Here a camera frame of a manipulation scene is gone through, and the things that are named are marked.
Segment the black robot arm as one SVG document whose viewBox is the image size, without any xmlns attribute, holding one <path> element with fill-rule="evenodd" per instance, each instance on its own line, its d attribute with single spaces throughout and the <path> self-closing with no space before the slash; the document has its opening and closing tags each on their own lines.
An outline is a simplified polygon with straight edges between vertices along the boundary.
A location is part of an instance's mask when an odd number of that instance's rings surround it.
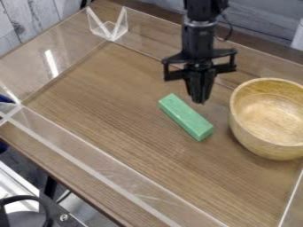
<svg viewBox="0 0 303 227">
<path fill-rule="evenodd" d="M 236 49 L 213 47 L 217 16 L 228 0 L 182 0 L 181 51 L 161 60 L 162 80 L 184 80 L 188 95 L 204 104 L 217 74 L 236 70 Z"/>
</svg>

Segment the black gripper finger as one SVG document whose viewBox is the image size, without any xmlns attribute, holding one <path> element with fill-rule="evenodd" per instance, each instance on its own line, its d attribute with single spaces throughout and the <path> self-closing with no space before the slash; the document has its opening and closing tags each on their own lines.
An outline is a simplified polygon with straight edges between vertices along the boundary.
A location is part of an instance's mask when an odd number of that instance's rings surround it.
<svg viewBox="0 0 303 227">
<path fill-rule="evenodd" d="M 213 80 L 216 77 L 216 72 L 210 68 L 204 72 L 204 91 L 202 91 L 202 103 L 208 100 L 213 87 Z"/>
<path fill-rule="evenodd" d="M 200 73 L 194 71 L 186 71 L 184 81 L 185 81 L 188 94 L 192 97 L 192 101 L 196 104 L 201 104 L 202 103 L 202 85 L 201 85 Z"/>
</svg>

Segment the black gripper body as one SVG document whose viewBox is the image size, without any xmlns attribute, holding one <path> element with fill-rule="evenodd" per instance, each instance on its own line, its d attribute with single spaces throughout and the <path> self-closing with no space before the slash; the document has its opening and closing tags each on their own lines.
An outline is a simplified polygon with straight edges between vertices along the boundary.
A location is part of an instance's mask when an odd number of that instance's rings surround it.
<svg viewBox="0 0 303 227">
<path fill-rule="evenodd" d="M 182 19 L 181 51 L 161 60 L 165 81 L 186 79 L 189 74 L 205 76 L 213 71 L 224 74 L 236 70 L 236 49 L 213 47 L 216 20 Z"/>
</svg>

